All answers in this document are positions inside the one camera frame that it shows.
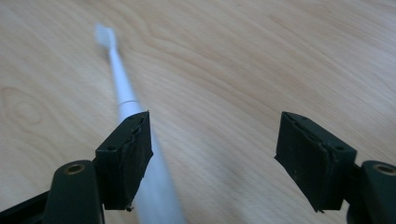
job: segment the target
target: screw hole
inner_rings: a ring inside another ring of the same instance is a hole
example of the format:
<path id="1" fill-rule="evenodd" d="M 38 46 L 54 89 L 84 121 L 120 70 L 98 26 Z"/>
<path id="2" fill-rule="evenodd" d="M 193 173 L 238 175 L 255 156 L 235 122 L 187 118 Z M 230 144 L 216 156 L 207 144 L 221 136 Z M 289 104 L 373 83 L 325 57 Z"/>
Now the screw hole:
<path id="1" fill-rule="evenodd" d="M 384 175 L 396 175 L 396 170 L 393 167 L 390 167 L 387 165 L 376 164 L 376 165 L 374 165 L 374 168 L 379 173 L 384 174 Z"/>
<path id="2" fill-rule="evenodd" d="M 107 150 L 109 150 L 109 151 L 113 151 L 113 150 L 116 150 L 116 149 L 117 149 L 117 148 L 114 147 L 114 146 L 107 147 Z"/>
<path id="3" fill-rule="evenodd" d="M 75 174 L 78 174 L 79 172 L 83 171 L 84 169 L 85 169 L 85 165 L 83 165 L 83 164 L 73 164 L 73 165 L 68 166 L 64 170 L 64 172 L 67 175 L 75 175 Z"/>

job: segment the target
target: wooden table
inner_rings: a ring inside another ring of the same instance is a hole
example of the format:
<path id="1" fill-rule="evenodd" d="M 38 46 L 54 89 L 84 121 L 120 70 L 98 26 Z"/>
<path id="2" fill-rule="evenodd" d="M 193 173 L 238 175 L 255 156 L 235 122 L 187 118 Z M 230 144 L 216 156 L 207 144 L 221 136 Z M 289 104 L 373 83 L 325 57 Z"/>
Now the wooden table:
<path id="1" fill-rule="evenodd" d="M 282 111 L 345 140 L 357 164 L 396 163 L 394 1 L 1 1 L 0 210 L 93 159 L 117 126 L 98 21 L 116 30 L 189 223 L 345 223 L 347 203 L 316 214 L 273 159 Z"/>

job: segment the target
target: light wood surface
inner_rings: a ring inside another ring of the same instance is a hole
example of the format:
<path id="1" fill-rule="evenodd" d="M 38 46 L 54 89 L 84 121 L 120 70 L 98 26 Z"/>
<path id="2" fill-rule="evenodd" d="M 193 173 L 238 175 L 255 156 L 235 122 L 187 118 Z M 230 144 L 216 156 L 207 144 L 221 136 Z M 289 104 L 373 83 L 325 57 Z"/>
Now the light wood surface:
<path id="1" fill-rule="evenodd" d="M 282 111 L 345 140 L 357 164 L 396 163 L 394 1 L 0 1 L 1 211 L 117 126 L 98 21 L 116 30 L 189 223 L 345 223 L 346 203 L 316 214 L 273 159 Z"/>

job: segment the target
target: mounting hole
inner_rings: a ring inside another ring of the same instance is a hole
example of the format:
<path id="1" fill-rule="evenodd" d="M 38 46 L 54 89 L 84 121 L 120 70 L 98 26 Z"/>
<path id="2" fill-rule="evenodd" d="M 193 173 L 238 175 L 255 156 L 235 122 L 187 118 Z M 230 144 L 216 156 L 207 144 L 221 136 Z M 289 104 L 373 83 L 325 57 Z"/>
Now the mounting hole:
<path id="1" fill-rule="evenodd" d="M 85 169 L 85 165 L 83 164 L 73 164 L 68 166 L 66 169 L 64 169 L 64 172 L 67 175 L 75 175 L 78 174 L 79 172 L 83 171 Z"/>
<path id="2" fill-rule="evenodd" d="M 113 150 L 116 150 L 116 149 L 117 149 L 117 147 L 115 147 L 115 146 L 107 147 L 107 150 L 109 150 L 109 151 L 113 151 Z"/>
<path id="3" fill-rule="evenodd" d="M 396 169 L 391 166 L 376 164 L 373 166 L 379 173 L 384 175 L 396 175 Z"/>

